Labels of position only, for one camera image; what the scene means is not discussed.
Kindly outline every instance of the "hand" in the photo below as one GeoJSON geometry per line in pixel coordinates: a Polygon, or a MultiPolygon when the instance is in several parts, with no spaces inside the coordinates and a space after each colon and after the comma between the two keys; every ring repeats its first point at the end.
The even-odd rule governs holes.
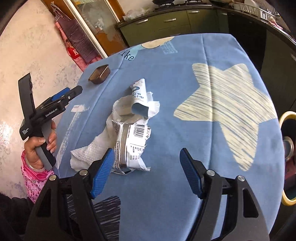
{"type": "MultiPolygon", "coordinates": [[[[48,137],[48,145],[47,150],[50,150],[53,153],[57,149],[57,135],[55,133],[56,124],[52,121],[52,132],[48,137]]],[[[45,138],[43,137],[31,137],[25,142],[25,152],[27,160],[29,161],[30,165],[36,169],[42,169],[44,167],[42,161],[40,160],[39,156],[35,151],[35,147],[41,146],[45,143],[45,138]]]]}

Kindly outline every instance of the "gray grip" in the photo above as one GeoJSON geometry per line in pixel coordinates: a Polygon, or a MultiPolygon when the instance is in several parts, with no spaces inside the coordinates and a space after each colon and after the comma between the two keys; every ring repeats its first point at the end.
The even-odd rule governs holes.
{"type": "MultiPolygon", "coordinates": [[[[49,120],[48,122],[44,123],[42,128],[41,128],[42,134],[44,138],[46,139],[46,143],[48,144],[48,137],[52,131],[52,120],[49,120]]],[[[42,148],[40,146],[35,148],[35,151],[37,155],[39,156],[40,160],[42,161],[44,168],[49,171],[52,169],[52,165],[48,161],[47,157],[45,156],[42,148]]]]}

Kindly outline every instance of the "finger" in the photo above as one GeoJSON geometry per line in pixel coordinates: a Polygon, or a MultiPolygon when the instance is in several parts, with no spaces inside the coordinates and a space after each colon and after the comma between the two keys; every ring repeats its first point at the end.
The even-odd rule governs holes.
{"type": "Polygon", "coordinates": [[[54,121],[52,121],[52,129],[56,129],[57,128],[57,125],[55,124],[54,121]]]}
{"type": "Polygon", "coordinates": [[[54,153],[57,149],[57,146],[55,146],[54,148],[50,149],[50,153],[54,153]]]}
{"type": "Polygon", "coordinates": [[[26,151],[32,151],[37,146],[41,146],[43,143],[45,143],[45,138],[43,137],[31,137],[25,142],[25,150],[26,151]]]}
{"type": "Polygon", "coordinates": [[[48,142],[52,143],[53,141],[55,141],[57,139],[57,134],[55,132],[51,132],[49,137],[48,137],[48,142]]]}
{"type": "Polygon", "coordinates": [[[52,143],[49,143],[46,147],[47,150],[51,150],[57,145],[57,140],[54,140],[52,143]]]}

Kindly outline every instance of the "metal screw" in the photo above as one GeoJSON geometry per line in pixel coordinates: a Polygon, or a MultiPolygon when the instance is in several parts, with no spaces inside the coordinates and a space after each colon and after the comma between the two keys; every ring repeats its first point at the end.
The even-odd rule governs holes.
{"type": "Polygon", "coordinates": [[[207,174],[209,176],[214,176],[215,175],[215,172],[213,170],[207,170],[207,174]]]}
{"type": "Polygon", "coordinates": [[[79,172],[79,174],[80,174],[81,176],[85,176],[85,175],[88,174],[88,171],[87,171],[86,169],[82,169],[82,170],[79,172]]]}
{"type": "Polygon", "coordinates": [[[244,177],[244,176],[241,176],[241,175],[239,175],[239,176],[237,176],[237,179],[238,179],[239,181],[243,182],[243,181],[245,180],[245,177],[244,177]]]}
{"type": "Polygon", "coordinates": [[[49,177],[49,180],[51,180],[51,181],[54,181],[54,180],[56,180],[57,179],[57,176],[56,175],[51,175],[50,177],[49,177]]]}

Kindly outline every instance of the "glass door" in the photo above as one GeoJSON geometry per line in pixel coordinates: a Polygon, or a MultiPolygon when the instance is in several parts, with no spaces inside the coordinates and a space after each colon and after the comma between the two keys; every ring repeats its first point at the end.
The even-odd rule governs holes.
{"type": "Polygon", "coordinates": [[[64,0],[64,2],[88,37],[95,38],[91,41],[97,45],[96,48],[101,55],[105,52],[110,56],[127,48],[121,33],[115,27],[119,19],[107,0],[64,0]]]}

